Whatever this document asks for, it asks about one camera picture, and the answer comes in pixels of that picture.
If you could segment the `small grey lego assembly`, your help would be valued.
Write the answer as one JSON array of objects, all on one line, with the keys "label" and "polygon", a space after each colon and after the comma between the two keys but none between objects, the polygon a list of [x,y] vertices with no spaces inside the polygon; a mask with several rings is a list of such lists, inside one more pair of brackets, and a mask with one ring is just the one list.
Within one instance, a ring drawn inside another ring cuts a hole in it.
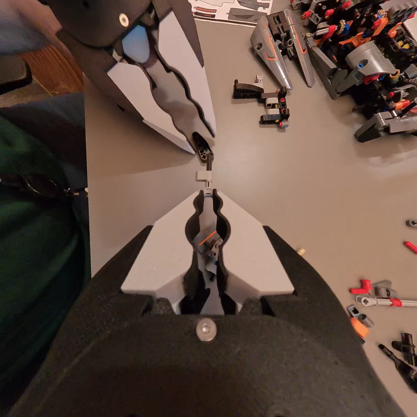
[{"label": "small grey lego assembly", "polygon": [[215,282],[218,257],[223,240],[216,230],[200,232],[194,239],[199,269],[207,284]]}]

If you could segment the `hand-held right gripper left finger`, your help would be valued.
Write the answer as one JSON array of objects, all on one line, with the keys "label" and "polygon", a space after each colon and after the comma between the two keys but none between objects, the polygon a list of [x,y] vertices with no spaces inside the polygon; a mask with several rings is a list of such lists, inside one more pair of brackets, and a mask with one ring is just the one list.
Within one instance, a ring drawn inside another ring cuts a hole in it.
[{"label": "hand-held right gripper left finger", "polygon": [[121,291],[170,301],[176,313],[199,314],[209,297],[194,239],[200,232],[204,192],[193,193],[157,220]]}]

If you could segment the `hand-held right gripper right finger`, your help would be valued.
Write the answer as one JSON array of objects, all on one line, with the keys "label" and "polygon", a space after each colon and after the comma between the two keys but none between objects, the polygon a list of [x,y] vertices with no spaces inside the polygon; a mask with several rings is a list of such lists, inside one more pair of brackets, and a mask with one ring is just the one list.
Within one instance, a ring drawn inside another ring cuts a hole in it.
[{"label": "hand-held right gripper right finger", "polygon": [[295,291],[261,222],[223,192],[213,190],[218,249],[216,283],[224,314],[236,314],[249,299]]}]

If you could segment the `black curved lego panel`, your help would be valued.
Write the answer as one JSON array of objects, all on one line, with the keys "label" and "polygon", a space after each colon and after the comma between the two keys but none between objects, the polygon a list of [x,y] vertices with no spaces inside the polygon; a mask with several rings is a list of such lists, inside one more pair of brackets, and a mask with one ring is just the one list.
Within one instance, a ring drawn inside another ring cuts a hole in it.
[{"label": "black curved lego panel", "polygon": [[195,147],[196,154],[203,164],[207,164],[208,161],[213,162],[213,151],[206,139],[201,134],[198,132],[193,132],[192,142],[193,146]]}]

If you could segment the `black white lego sub-assembly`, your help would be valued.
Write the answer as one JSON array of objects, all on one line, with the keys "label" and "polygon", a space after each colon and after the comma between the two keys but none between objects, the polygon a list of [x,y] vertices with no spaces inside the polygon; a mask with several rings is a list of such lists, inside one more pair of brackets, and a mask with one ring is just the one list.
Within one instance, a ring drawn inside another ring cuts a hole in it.
[{"label": "black white lego sub-assembly", "polygon": [[264,106],[265,113],[259,119],[259,124],[263,126],[274,125],[279,129],[289,127],[290,111],[286,96],[286,86],[274,92],[266,92],[263,87],[263,74],[256,75],[253,83],[240,83],[238,79],[234,80],[232,94],[234,100],[256,100]]}]

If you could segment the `white sticker sheet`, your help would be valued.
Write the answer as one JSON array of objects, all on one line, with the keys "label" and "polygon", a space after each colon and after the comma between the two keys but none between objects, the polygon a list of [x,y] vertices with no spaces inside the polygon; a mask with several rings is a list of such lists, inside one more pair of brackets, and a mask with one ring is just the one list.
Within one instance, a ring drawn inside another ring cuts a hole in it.
[{"label": "white sticker sheet", "polygon": [[269,0],[189,0],[195,19],[254,27],[271,13]]}]

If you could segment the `partly built lego car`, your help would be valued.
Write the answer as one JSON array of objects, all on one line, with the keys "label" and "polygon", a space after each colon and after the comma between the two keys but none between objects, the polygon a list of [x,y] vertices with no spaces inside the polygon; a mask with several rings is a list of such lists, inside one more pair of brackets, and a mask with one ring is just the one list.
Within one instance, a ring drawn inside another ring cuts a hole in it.
[{"label": "partly built lego car", "polygon": [[310,59],[333,100],[350,95],[366,118],[365,143],[417,134],[416,38],[406,22],[416,1],[290,1],[306,30]]}]

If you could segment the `pile of loose lego pieces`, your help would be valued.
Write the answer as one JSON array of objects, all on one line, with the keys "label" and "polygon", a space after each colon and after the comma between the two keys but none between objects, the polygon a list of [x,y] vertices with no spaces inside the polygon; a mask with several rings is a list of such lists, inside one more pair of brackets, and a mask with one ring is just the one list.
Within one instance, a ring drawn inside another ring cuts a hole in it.
[{"label": "pile of loose lego pieces", "polygon": [[[354,296],[354,304],[348,305],[346,310],[350,316],[350,323],[361,341],[365,341],[369,330],[374,326],[369,316],[358,308],[386,306],[392,308],[416,308],[416,300],[405,300],[397,297],[392,289],[390,280],[371,282],[361,279],[359,287],[349,288],[349,293]],[[417,393],[417,359],[416,344],[410,333],[402,332],[400,340],[392,341],[391,348],[378,344],[378,349],[389,358],[402,380],[411,391]]]}]

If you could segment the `person's left forearm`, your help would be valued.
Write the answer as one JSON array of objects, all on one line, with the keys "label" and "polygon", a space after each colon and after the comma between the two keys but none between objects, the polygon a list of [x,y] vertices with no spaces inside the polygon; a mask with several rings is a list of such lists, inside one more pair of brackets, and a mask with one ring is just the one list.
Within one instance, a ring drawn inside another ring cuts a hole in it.
[{"label": "person's left forearm", "polygon": [[37,0],[0,2],[0,54],[16,55],[53,45],[65,52],[56,37],[61,25],[47,5]]}]

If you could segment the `person's green shirt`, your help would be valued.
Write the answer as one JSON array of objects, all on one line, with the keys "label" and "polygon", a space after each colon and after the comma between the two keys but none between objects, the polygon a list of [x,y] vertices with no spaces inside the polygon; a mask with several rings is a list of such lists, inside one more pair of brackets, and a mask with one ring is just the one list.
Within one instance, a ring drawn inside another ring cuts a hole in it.
[{"label": "person's green shirt", "polygon": [[57,156],[1,116],[1,416],[42,364],[91,277]]}]

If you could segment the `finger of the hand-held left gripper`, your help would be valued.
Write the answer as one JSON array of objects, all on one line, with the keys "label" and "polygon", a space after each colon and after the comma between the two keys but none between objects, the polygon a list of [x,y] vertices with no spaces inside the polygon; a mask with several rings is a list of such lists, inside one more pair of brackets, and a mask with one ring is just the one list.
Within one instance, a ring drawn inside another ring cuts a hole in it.
[{"label": "finger of the hand-held left gripper", "polygon": [[141,67],[118,62],[108,70],[107,75],[142,116],[146,125],[184,151],[195,154],[185,135],[175,127],[172,117],[154,100],[151,83]]},{"label": "finger of the hand-held left gripper", "polygon": [[160,19],[156,49],[162,70],[161,98],[186,136],[193,132],[216,137],[216,118],[206,70],[195,53],[174,9]]}]

